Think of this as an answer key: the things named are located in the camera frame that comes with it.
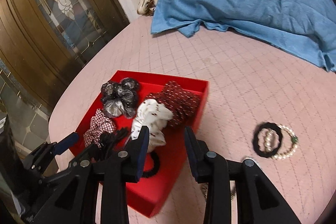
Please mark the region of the red plaid scrunchie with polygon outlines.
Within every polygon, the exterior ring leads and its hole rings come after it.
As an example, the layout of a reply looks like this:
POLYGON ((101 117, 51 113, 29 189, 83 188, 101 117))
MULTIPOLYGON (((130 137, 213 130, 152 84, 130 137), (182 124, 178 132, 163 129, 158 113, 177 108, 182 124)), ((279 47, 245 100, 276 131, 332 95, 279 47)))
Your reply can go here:
POLYGON ((84 145, 88 147, 94 143, 101 148, 100 135, 104 133, 115 135, 116 131, 117 126, 115 122, 105 116, 101 109, 97 109, 95 115, 90 119, 89 129, 83 135, 84 145))

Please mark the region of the white floral scrunchie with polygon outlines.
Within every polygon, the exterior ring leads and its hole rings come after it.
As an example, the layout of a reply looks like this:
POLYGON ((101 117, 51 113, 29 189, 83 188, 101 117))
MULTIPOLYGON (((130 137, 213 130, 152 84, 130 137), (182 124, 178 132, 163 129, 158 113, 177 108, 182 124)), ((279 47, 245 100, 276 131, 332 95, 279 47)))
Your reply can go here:
POLYGON ((137 109, 136 117, 131 126, 131 139, 138 138, 142 126, 149 129, 149 144, 147 153, 154 151, 156 147, 166 145, 162 129, 167 126, 167 122, 173 119, 173 112, 158 103, 155 99, 144 100, 137 109))

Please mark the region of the black grey organza scrunchie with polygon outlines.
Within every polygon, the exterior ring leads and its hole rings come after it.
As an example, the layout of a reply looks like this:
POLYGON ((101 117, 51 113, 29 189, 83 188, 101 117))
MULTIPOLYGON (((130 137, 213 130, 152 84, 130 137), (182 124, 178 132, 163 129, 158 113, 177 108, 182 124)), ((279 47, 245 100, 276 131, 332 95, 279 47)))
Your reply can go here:
POLYGON ((108 81, 101 86, 101 102, 103 113, 108 118, 124 116, 126 119, 134 118, 138 104, 139 82, 127 77, 119 83, 108 81))

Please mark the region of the red shallow tray box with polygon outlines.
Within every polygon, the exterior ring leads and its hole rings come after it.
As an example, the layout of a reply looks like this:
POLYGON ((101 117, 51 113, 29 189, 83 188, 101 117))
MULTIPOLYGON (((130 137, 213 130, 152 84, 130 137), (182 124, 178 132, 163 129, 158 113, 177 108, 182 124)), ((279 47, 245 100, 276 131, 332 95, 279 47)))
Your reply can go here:
POLYGON ((182 89, 200 98, 200 104, 191 118, 177 127, 167 126, 163 129, 166 145, 155 149, 160 160, 158 173, 151 178, 142 178, 137 184, 126 185, 127 204, 150 218, 158 214, 163 207, 186 161, 184 130, 187 126, 193 131, 198 130, 209 93, 209 83, 206 80, 186 77, 122 70, 117 70, 111 81, 119 82, 126 77, 139 82, 140 101, 143 101, 149 93, 160 92, 169 81, 175 81, 182 89))

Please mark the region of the pink quilted mattress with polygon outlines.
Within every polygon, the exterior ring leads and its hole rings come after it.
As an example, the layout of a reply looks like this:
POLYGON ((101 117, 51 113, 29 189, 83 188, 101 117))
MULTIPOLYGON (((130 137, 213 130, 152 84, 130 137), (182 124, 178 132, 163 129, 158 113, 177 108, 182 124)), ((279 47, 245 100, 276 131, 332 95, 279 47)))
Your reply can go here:
POLYGON ((259 123, 292 128, 299 142, 293 156, 256 160, 302 223, 321 223, 335 204, 335 74, 231 31, 153 36, 150 25, 150 17, 138 18, 82 69, 51 114, 50 140, 76 130, 117 70, 207 80, 197 136, 238 161, 256 157, 252 136, 259 123))

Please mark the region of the red polka dot scrunchie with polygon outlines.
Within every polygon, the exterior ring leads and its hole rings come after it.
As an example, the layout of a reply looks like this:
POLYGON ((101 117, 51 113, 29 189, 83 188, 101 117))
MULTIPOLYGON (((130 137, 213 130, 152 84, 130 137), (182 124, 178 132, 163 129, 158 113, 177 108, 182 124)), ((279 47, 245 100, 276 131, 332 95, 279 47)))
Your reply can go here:
POLYGON ((145 99, 154 99, 173 113, 173 119, 168 121, 170 127, 179 126, 191 118, 201 101, 200 96, 182 89, 175 81, 169 81, 160 92, 149 93, 145 99))

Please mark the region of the brown door with stained glass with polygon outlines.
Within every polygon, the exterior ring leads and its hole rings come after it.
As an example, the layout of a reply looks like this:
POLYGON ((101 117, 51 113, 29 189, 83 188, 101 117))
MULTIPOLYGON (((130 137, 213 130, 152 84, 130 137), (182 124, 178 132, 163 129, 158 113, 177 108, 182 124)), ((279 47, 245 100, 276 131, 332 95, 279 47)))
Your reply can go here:
POLYGON ((128 24, 118 0, 1 0, 1 60, 22 96, 52 109, 128 24))

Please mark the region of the floral cream pillow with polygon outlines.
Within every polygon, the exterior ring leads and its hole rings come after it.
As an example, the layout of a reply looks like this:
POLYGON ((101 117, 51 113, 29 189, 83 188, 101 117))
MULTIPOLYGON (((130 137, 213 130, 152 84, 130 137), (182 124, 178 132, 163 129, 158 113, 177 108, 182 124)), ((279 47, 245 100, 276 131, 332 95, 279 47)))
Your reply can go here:
POLYGON ((138 15, 153 16, 158 0, 140 0, 137 7, 138 15))

